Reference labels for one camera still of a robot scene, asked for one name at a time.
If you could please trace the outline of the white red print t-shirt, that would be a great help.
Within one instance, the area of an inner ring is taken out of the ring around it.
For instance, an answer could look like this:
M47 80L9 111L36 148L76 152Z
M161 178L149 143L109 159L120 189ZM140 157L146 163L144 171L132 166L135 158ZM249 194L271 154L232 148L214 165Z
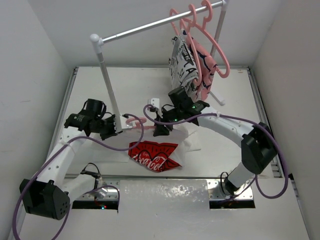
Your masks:
M173 126L169 135L154 136L155 129L144 129L141 142L126 151L115 151L94 141L87 140L95 163L127 163L130 160L146 169L160 173L183 167L186 153L200 151L197 128L190 123ZM102 142L110 147L128 149L137 143L141 129L132 128Z

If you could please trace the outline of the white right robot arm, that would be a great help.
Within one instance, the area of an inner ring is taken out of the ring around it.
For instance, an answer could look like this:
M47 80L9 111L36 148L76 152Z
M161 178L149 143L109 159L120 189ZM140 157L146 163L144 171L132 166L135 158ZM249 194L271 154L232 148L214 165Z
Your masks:
M168 93L171 108L166 110L158 98L149 101L147 109L156 114L155 136L167 136L174 125L192 123L212 130L234 142L241 149L241 160L221 183L225 195L235 193L252 177L261 174L278 154L269 127L260 122L220 114L207 102L193 101L183 87Z

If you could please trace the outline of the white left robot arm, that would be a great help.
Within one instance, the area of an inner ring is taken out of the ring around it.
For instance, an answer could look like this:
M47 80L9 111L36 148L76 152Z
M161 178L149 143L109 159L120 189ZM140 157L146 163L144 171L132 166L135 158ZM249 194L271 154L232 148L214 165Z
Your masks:
M79 113L67 118L60 140L41 170L19 186L28 214L61 220L74 200L98 187L102 181L99 171L82 170L69 183L64 183L64 179L77 151L90 139L90 134L99 134L102 140L116 136L115 115L103 118L106 112L107 106L102 101L89 98Z

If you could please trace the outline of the black white print shirt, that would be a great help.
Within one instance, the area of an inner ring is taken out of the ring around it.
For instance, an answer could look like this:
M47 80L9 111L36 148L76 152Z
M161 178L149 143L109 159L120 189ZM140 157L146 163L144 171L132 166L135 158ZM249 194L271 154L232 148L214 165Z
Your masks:
M188 35L185 29L181 34L171 39L173 45L171 57L168 60L172 89L183 87L187 95L194 102L200 100L196 81L199 79L199 71L187 43Z

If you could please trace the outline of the pink print shirt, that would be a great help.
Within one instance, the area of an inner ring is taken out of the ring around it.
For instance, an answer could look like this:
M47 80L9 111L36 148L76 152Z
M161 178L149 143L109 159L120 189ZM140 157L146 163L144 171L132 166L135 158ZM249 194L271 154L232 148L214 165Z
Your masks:
M210 53L199 42L194 38L192 40L197 51L201 69L201 84L198 87L197 99L205 101L211 91L214 74L218 65Z

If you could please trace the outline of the pink hanger holding print shirt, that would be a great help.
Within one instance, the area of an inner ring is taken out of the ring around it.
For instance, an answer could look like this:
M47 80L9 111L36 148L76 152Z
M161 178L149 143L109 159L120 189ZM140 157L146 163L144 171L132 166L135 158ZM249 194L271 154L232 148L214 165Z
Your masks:
M175 24L172 22L171 23L171 26L174 30L174 32L177 34L177 35L180 35L183 33L183 30L185 31L186 35L187 35L187 39L189 40L189 43L191 45L191 49L192 49L192 52L193 52L193 58L194 58L194 61L195 61L195 64L196 64L196 67L197 67L197 70L198 70L198 77L196 80L194 80L194 84L196 86L199 86L201 84L201 81L202 81L202 70L201 70L201 67L200 67L200 60L199 60L199 57L197 56L197 49L195 47L195 44L194 44L194 41L192 39L192 36L190 34L190 28L191 27L195 27L196 26L196 23L197 23L197 13L196 13L196 8L193 4L190 4L188 6L189 10L191 11L191 16L193 17L193 19L191 20L191 23L189 23L187 26L185 24L186 20L185 18L186 17L183 17L179 20L179 28L180 30L178 30L175 26Z

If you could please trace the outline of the white silver clothes rack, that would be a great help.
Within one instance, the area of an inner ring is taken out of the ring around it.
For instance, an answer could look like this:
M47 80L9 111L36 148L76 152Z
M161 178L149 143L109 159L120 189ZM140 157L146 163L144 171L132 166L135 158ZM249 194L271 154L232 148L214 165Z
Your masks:
M222 0L217 0L215 2L210 2L212 6L216 8L221 8L220 4ZM108 37L100 37L97 34L90 35L90 41L93 47L93 50L97 56L99 66L102 72L102 76L107 87L110 103L113 111L116 116L120 116L119 106L116 100L116 96L114 94L114 90L112 88L112 84L110 81L110 77L108 74L107 67L154 67L154 66L164 66L165 65L165 57L163 52L160 50L157 56L151 56L149 51L153 51L152 47L159 48L163 40L160 36L155 38L141 38L139 41L147 42L144 44L144 48L134 48L133 44L128 46L117 48L116 50L112 50L112 55L104 56L103 47L111 42L115 42L121 39L128 38L130 36L155 29L166 24L171 24L172 22L177 22L183 17L189 18L191 17L191 11L188 10L186 12L178 13L173 9L170 11L168 17L159 19L157 21L147 23L138 27L134 27L132 29L110 35Z

